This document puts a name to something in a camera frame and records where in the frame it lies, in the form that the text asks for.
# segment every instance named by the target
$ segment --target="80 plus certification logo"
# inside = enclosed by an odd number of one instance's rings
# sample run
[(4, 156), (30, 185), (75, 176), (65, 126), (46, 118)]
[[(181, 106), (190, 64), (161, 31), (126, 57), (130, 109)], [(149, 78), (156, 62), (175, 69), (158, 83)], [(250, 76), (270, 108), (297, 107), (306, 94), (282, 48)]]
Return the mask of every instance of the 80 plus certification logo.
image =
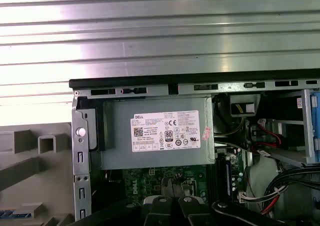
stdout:
[(174, 132), (164, 131), (164, 139), (166, 142), (172, 142), (174, 140)]

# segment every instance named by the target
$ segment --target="white connector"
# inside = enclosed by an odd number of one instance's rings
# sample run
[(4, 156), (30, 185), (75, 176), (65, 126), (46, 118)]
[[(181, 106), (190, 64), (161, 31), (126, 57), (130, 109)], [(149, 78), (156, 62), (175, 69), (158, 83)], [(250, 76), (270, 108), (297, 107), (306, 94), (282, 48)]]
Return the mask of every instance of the white connector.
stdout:
[(242, 196), (246, 196), (246, 192), (239, 191), (238, 195), (237, 195), (237, 198), (238, 198), (238, 201), (239, 201), (240, 204), (244, 204), (245, 203), (245, 201), (242, 200)]

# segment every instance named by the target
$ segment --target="corrugated metal surface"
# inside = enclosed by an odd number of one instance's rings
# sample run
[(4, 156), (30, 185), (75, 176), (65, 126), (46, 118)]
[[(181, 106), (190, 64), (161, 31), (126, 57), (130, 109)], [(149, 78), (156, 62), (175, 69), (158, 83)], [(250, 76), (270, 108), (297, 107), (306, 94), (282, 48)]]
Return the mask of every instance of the corrugated metal surface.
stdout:
[(319, 68), (319, 2), (0, 0), (0, 105), (70, 102), (69, 79)]

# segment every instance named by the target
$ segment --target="power supply label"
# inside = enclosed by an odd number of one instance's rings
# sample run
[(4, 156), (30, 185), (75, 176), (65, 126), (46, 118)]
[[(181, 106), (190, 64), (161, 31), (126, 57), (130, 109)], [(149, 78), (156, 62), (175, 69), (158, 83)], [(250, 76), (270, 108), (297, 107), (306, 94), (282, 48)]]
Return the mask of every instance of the power supply label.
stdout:
[(197, 110), (135, 114), (130, 123), (133, 152), (200, 148)]

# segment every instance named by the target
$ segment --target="red cable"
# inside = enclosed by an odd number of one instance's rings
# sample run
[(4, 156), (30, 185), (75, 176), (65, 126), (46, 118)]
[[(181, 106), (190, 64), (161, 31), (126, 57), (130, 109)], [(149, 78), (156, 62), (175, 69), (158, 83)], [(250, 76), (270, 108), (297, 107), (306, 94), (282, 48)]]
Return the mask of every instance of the red cable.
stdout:
[(277, 196), (271, 201), (271, 203), (268, 205), (268, 207), (266, 207), (261, 213), (262, 213), (263, 215), (265, 215), (266, 213), (268, 213), (268, 212), (272, 209), (272, 207), (275, 206), (275, 204), (276, 204), (276, 202), (278, 201), (279, 197), (280, 197), (280, 195), (277, 195)]
[(266, 132), (267, 134), (270, 134), (270, 135), (276, 137), (276, 138), (278, 139), (278, 143), (279, 143), (279, 144), (282, 143), (280, 137), (279, 137), (277, 134), (275, 134), (274, 132), (271, 132), (271, 131), (269, 131), (269, 130), (266, 130), (266, 129), (265, 129), (264, 127), (262, 127), (259, 123), (258, 123), (258, 127), (259, 127), (261, 130), (263, 130), (264, 132)]
[(254, 145), (267, 145), (270, 146), (272, 148), (276, 148), (277, 144), (273, 143), (273, 142), (255, 142)]

